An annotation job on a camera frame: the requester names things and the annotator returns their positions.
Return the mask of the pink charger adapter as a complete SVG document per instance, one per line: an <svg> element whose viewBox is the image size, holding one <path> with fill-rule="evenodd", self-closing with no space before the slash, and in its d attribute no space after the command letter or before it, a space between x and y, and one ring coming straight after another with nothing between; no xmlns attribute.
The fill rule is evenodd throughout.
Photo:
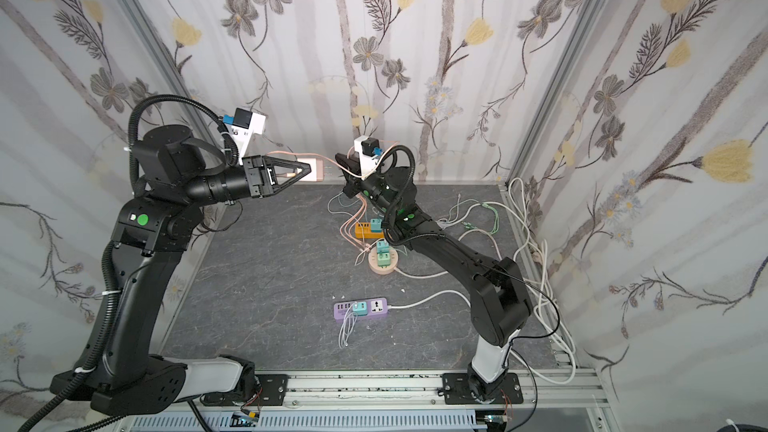
<svg viewBox="0 0 768 432"><path fill-rule="evenodd" d="M303 157L299 161L309 166L310 172L300 179L301 182L322 182L324 180L324 160L315 157Z"/></svg>

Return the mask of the teal charger adapter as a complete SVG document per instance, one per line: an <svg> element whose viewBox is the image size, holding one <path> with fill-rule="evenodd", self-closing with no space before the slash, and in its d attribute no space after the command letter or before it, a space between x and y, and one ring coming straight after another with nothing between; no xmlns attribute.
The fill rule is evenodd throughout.
<svg viewBox="0 0 768 432"><path fill-rule="evenodd" d="M376 250L378 253L388 253L390 245L388 242L381 240L376 243Z"/></svg>
<svg viewBox="0 0 768 432"><path fill-rule="evenodd" d="M353 302L351 312L354 317L366 316L368 314L368 303L366 301Z"/></svg>
<svg viewBox="0 0 768 432"><path fill-rule="evenodd" d="M382 220L378 218L373 218L370 220L370 231L372 233L382 233Z"/></svg>

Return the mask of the round pink power socket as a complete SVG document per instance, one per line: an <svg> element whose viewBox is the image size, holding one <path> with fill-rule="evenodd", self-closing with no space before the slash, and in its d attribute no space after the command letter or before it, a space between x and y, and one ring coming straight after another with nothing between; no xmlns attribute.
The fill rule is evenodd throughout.
<svg viewBox="0 0 768 432"><path fill-rule="evenodd" d="M387 252L382 253L371 249L367 257L368 267L377 275L388 275L394 272L398 266L398 260L398 251L394 248L389 248Z"/></svg>

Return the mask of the light green charger adapter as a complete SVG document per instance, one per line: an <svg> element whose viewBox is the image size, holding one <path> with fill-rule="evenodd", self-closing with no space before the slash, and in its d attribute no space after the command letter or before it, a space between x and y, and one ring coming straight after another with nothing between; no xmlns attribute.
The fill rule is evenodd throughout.
<svg viewBox="0 0 768 432"><path fill-rule="evenodd" d="M391 265L390 253L378 253L376 256L377 266L380 268L387 268Z"/></svg>

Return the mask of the purple power strip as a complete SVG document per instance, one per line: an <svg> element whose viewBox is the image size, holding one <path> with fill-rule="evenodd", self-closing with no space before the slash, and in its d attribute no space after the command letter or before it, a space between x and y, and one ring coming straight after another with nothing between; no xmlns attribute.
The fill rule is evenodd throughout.
<svg viewBox="0 0 768 432"><path fill-rule="evenodd" d="M368 303L368 314L366 316L354 317L351 312L353 302L366 301ZM333 316L337 322L344 318L372 319L386 316L389 311L389 304L386 298L361 299L356 301L337 302L333 305Z"/></svg>

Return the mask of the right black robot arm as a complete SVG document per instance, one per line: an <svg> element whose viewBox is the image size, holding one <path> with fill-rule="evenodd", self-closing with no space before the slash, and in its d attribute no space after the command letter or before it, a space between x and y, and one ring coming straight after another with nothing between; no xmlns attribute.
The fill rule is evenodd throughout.
<svg viewBox="0 0 768 432"><path fill-rule="evenodd" d="M335 155L345 179L343 193L349 198L359 195L382 214L389 244L424 255L464 287L478 334L467 369L469 394L479 402L492 400L508 373L512 345L526 337L522 329L534 314L520 267L509 257L494 259L463 244L417 204L416 161L408 147L395 145L384 152L381 160L392 161L387 168L377 162L365 172L365 158L363 153L356 158Z"/></svg>

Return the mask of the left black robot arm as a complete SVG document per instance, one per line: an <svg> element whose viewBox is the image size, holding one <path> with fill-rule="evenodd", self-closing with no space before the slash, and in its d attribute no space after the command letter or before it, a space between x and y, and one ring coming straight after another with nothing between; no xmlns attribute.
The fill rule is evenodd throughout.
<svg viewBox="0 0 768 432"><path fill-rule="evenodd" d="M251 361L201 361L150 353L170 279L202 224L207 206L274 196L309 175L309 164L270 155L241 157L228 123L213 117L222 144L197 139L184 125L138 130L144 112L165 101L140 101L128 124L132 198L122 207L104 249L102 304L72 370L56 375L51 399L23 424L33 429L66 400L86 401L122 418L159 413L177 401L226 394L248 401L259 386Z"/></svg>

